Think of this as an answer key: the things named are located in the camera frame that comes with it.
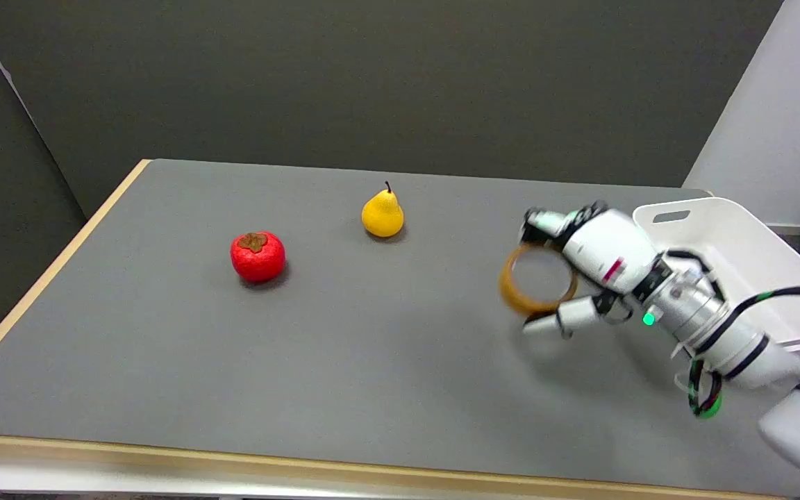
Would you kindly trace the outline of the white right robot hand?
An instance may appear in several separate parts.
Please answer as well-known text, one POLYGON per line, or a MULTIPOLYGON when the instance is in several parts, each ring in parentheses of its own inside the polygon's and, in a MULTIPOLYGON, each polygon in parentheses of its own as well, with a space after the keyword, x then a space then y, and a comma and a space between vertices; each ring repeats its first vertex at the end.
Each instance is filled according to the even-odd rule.
POLYGON ((557 333, 570 339, 574 331, 603 322, 616 303, 630 310, 626 297, 642 303, 672 274, 631 216, 603 201, 569 213, 531 208, 524 215, 522 241, 558 250, 599 290, 591 297, 564 299, 553 312, 534 313, 524 321, 524 335, 557 333))

